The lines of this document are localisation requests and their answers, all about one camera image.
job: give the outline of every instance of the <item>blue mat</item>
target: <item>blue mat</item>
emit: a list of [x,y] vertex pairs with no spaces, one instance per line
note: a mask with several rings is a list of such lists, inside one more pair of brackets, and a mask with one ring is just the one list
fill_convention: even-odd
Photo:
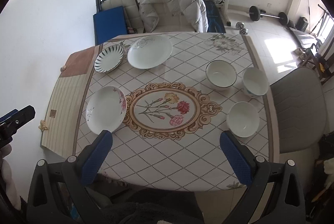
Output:
[[97,45],[121,34],[128,34],[123,6],[99,12],[93,16]]
[[214,1],[204,0],[206,6],[206,17],[208,18],[208,33],[226,33],[223,20]]

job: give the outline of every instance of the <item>gray chair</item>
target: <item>gray chair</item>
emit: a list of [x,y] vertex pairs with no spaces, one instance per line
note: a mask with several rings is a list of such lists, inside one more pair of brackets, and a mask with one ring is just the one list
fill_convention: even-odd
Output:
[[280,152],[303,150],[327,134],[327,109],[315,72],[300,67],[271,85]]

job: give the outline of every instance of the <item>blue cushion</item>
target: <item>blue cushion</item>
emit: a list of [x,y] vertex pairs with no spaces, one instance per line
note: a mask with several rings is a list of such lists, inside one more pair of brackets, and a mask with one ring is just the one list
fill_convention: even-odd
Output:
[[99,168],[103,164],[104,159],[108,155],[112,145],[113,145],[113,136],[111,132],[106,131],[103,138],[98,144],[94,142],[92,145],[96,145],[95,149],[85,162],[81,170],[81,183],[86,186],[91,184],[96,177]]
[[97,44],[121,34],[128,34],[123,6],[99,12],[93,16]]
[[252,169],[248,165],[242,153],[236,147],[231,139],[222,132],[220,135],[220,148],[224,152],[229,164],[231,165],[238,180],[243,185],[251,185],[253,181]]

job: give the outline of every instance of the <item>plate with pink flower pattern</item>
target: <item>plate with pink flower pattern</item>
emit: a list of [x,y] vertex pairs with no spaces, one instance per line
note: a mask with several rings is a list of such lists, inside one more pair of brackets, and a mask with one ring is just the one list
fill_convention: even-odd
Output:
[[126,98],[117,87],[104,86],[95,92],[86,108],[86,121],[92,132],[113,132],[121,125],[126,114]]

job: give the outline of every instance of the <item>black weight plate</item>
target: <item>black weight plate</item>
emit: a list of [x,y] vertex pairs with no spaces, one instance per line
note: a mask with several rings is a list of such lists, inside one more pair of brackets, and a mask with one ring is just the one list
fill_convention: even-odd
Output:
[[279,22],[283,25],[283,26],[287,26],[287,24],[289,23],[289,18],[287,16],[287,14],[285,12],[280,12],[278,14]]
[[260,20],[260,10],[256,6],[251,6],[249,9],[249,17],[253,21],[259,21]]

